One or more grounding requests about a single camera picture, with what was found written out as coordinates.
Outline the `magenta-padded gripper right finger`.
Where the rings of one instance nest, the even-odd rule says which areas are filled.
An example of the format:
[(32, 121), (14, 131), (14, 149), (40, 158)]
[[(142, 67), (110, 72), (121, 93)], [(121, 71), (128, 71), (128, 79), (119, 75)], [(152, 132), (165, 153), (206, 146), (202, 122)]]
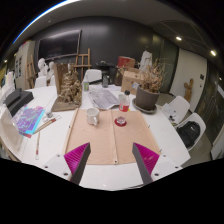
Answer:
[(135, 157), (144, 185), (182, 169), (182, 167), (174, 162), (167, 154), (159, 155), (138, 143), (133, 144), (132, 153)]

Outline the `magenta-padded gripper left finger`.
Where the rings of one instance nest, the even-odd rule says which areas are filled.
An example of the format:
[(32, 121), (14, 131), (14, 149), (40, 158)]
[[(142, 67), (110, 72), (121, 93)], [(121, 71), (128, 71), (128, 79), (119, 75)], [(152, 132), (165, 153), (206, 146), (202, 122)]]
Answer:
[(78, 185), (91, 153), (90, 143), (87, 142), (71, 150), (65, 155), (57, 154), (45, 163), (42, 168), (56, 176)]

